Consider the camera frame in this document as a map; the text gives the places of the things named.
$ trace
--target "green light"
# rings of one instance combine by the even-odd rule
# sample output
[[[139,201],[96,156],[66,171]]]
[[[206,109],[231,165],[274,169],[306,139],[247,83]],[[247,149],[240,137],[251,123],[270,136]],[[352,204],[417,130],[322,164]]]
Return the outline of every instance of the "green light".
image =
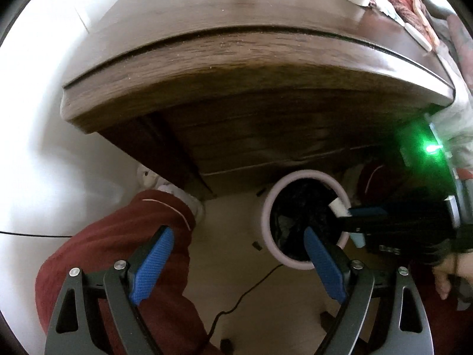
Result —
[[[443,148],[443,145],[431,144],[431,145],[427,145],[425,147],[425,150],[427,153],[433,155],[435,152],[437,152],[439,149],[442,149],[442,148]]]

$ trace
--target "white shoe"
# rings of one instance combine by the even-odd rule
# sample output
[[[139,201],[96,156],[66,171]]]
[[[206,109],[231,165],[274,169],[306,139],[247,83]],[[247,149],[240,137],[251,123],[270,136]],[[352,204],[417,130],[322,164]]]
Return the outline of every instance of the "white shoe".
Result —
[[[194,196],[188,194],[181,188],[167,181],[165,178],[159,176],[157,173],[146,168],[143,164],[138,165],[137,170],[138,182],[143,189],[156,189],[158,191],[170,193],[189,207],[194,215],[195,224],[199,224],[204,217],[204,206]]]

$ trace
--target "white trash bin rim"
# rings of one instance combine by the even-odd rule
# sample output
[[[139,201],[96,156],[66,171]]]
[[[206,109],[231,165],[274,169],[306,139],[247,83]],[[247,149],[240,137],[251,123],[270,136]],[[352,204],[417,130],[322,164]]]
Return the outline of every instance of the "white trash bin rim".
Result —
[[[303,169],[301,171],[292,172],[289,175],[284,176],[273,186],[273,188],[271,188],[268,193],[268,196],[266,197],[266,200],[264,201],[263,210],[261,212],[261,233],[263,236],[264,244],[266,244],[268,250],[280,263],[286,265],[287,267],[299,270],[311,270],[314,268],[314,264],[310,261],[301,262],[294,260],[282,253],[282,251],[274,242],[273,236],[271,235],[270,213],[274,201],[276,200],[276,197],[283,190],[283,188],[285,188],[289,183],[292,183],[296,180],[308,178],[318,180],[331,187],[335,191],[337,196],[340,198],[340,200],[343,202],[344,206],[347,209],[351,207],[348,195],[338,181],[336,181],[334,178],[332,178],[332,176],[326,173],[315,171],[312,169]],[[348,241],[348,238],[349,233],[342,232],[337,242],[337,245],[340,248],[344,248],[345,244]]]

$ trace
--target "white wall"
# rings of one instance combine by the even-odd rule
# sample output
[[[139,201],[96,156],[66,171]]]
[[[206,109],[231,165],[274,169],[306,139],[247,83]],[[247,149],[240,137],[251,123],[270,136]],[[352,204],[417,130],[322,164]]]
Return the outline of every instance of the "white wall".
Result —
[[[0,48],[0,231],[69,236],[136,193],[136,161],[59,116],[72,51],[117,0],[32,0]],[[0,311],[27,352],[42,354],[34,282],[67,238],[0,233]]]

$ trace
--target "tile floor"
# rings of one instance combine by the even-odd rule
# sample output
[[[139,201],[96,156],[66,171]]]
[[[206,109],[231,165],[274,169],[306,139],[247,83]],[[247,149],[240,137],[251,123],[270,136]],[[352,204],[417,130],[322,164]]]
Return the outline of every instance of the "tile floor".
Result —
[[[257,236],[252,229],[260,201],[257,192],[207,201],[205,220],[193,232],[184,295],[195,303],[207,331],[218,312],[231,309],[243,292],[278,265],[266,248],[258,251],[252,246]],[[356,249],[346,250],[351,256]],[[373,261],[366,254],[363,259]],[[211,341],[218,346],[222,338],[230,338],[236,355],[309,355],[325,335],[320,312],[334,315],[337,310],[315,271],[281,267],[234,313],[220,318]],[[375,310],[369,313],[371,322],[374,314]],[[371,327],[366,326],[362,338],[369,337]]]

